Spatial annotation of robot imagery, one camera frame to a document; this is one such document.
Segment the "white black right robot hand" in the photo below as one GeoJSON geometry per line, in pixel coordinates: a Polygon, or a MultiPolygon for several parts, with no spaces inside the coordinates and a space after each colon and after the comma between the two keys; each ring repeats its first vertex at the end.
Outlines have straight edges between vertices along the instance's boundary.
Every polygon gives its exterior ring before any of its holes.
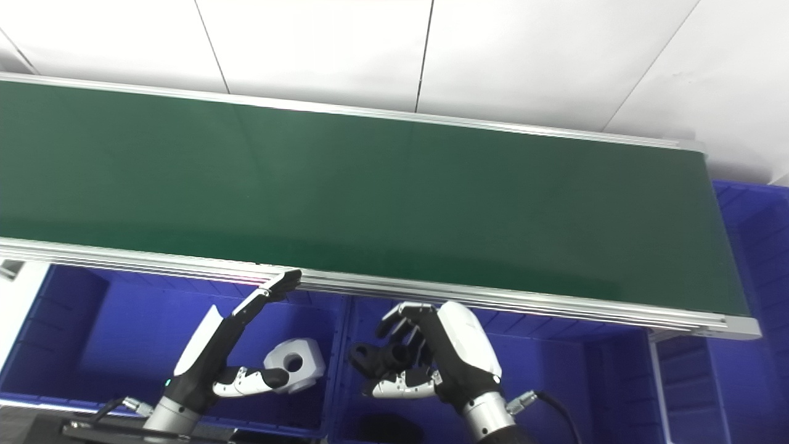
{"type": "Polygon", "coordinates": [[[501,364],[478,318],[466,306],[402,302],[383,315],[375,335],[406,346],[411,359],[405,370],[370,377],[362,389],[365,396],[438,397],[459,415],[479,409],[507,416],[501,364]]]}

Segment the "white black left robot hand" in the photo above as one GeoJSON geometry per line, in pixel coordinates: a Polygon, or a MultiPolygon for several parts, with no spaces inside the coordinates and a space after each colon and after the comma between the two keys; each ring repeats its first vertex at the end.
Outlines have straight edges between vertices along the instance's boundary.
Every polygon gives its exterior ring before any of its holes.
{"type": "Polygon", "coordinates": [[[301,284],[303,273],[290,269],[260,284],[226,317],[212,306],[181,354],[163,396],[185,409],[203,414],[219,399],[214,385],[249,323],[268,303],[279,302],[301,284]]]}

